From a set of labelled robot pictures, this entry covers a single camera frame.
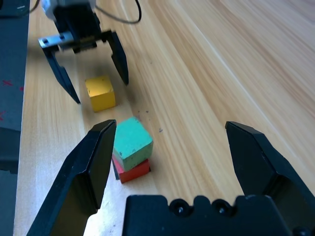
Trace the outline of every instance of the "wire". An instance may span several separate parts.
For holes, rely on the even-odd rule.
[[[35,5],[30,10],[28,9],[28,10],[22,12],[21,14],[17,14],[17,15],[0,15],[0,19],[19,19],[19,18],[22,18],[24,16],[27,16],[27,15],[31,14],[32,12],[34,12],[37,9],[37,7],[39,5],[39,1],[40,0],[36,0]],[[138,11],[139,11],[139,18],[136,21],[128,21],[128,20],[124,20],[124,19],[118,18],[118,17],[108,13],[107,11],[105,11],[104,9],[102,9],[99,6],[96,6],[95,8],[97,10],[99,10],[101,13],[103,13],[104,15],[106,15],[109,18],[112,18],[112,19],[114,19],[114,20],[116,20],[118,22],[121,22],[121,23],[124,23],[124,24],[134,25],[134,24],[138,24],[141,21],[141,19],[142,19],[142,11],[141,11],[140,3],[139,3],[138,0],[135,0],[135,2],[137,4]]]
[[[27,9],[26,11],[22,12],[21,14],[17,14],[17,15],[0,15],[0,19],[19,19],[23,16],[27,16],[36,10],[36,8],[39,5],[39,1],[40,0],[36,0],[35,5],[30,10]]]
[[[136,4],[137,4],[137,7],[138,7],[138,11],[139,11],[139,18],[138,20],[136,21],[128,21],[128,20],[124,20],[124,19],[121,19],[121,18],[118,18],[117,16],[114,16],[108,12],[106,12],[105,10],[103,10],[101,7],[99,6],[95,6],[95,8],[97,10],[99,10],[101,13],[103,13],[105,16],[108,16],[109,18],[112,18],[114,19],[115,21],[118,21],[118,22],[121,22],[123,24],[130,24],[130,25],[135,25],[135,24],[138,24],[140,21],[141,21],[141,18],[142,18],[142,11],[141,11],[141,6],[140,6],[140,3],[138,0],[135,0],[136,1]]]

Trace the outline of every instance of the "red cube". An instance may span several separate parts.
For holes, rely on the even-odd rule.
[[[120,163],[117,161],[114,154],[112,155],[112,158],[113,158],[114,165],[116,167],[121,183],[126,183],[130,180],[143,176],[150,171],[150,163],[148,159],[141,162],[139,165],[132,168],[131,170],[124,171],[124,169],[122,168]]]

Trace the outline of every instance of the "screw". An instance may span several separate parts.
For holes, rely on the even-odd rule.
[[[312,233],[309,229],[304,227],[296,227],[293,229],[294,236],[311,236]]]
[[[224,213],[225,213],[225,209],[221,207],[221,208],[219,209],[219,213],[220,213],[220,214],[224,214]]]
[[[178,208],[178,213],[182,213],[184,211],[184,209],[182,207]]]

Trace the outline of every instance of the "cube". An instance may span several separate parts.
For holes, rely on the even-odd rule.
[[[115,93],[108,76],[100,76],[85,81],[92,108],[99,112],[116,105]]]
[[[136,117],[117,125],[113,153],[124,171],[148,159],[152,150],[153,139]]]
[[[140,176],[147,174],[150,171],[150,163],[148,159],[146,159],[145,161],[143,161],[142,163],[140,163],[139,165],[137,165],[136,167],[132,168],[129,171],[124,171],[124,169],[119,164],[114,154],[113,154],[113,161],[114,161],[114,165],[116,167],[121,183],[126,183],[128,181],[131,181],[135,178],[138,178]]]

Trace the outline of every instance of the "wooden table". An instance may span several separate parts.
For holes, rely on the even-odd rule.
[[[142,0],[136,26],[97,13],[116,30],[130,75],[125,87],[109,45],[60,53],[82,105],[62,89],[37,42],[56,33],[38,9],[31,15],[14,233],[31,226],[69,152],[96,123],[138,116],[155,146],[152,172],[121,185],[111,170],[98,214],[85,235],[121,235],[126,197],[196,195],[233,203],[242,190],[224,129],[238,121],[265,133],[315,193],[315,25],[306,0]],[[102,1],[137,18],[132,0]],[[84,80],[109,75],[117,107],[92,111]]]

